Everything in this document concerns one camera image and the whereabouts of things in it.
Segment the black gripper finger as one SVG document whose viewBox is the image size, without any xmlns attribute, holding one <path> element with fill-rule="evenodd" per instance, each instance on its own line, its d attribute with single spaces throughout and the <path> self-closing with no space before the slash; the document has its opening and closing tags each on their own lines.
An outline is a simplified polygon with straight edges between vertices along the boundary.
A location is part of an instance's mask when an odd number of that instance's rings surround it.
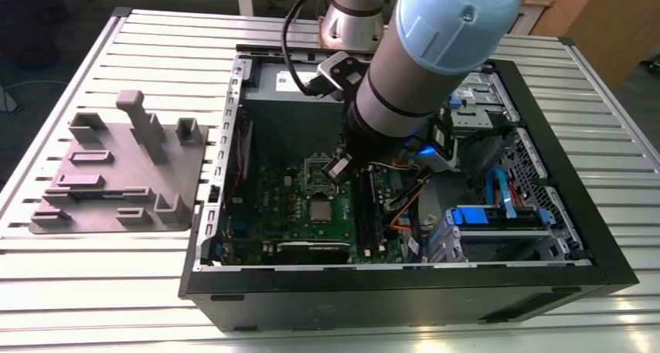
<svg viewBox="0 0 660 353">
<path fill-rule="evenodd" d="M 344 167 L 346 167 L 346 158 L 340 156 L 335 156 L 330 159 L 327 164 L 323 166 L 323 174 L 328 178 L 338 178 L 342 174 Z"/>
<path fill-rule="evenodd" d="M 354 170 L 354 165 L 355 165 L 354 159 L 352 158 L 346 158 L 346 167 L 344 167 L 344 169 L 342 171 L 340 176 L 338 178 L 331 178 L 331 180 L 332 180 L 332 182 L 335 184 L 340 184 L 350 177 L 350 174 L 351 174 L 351 172 Z"/>
</svg>

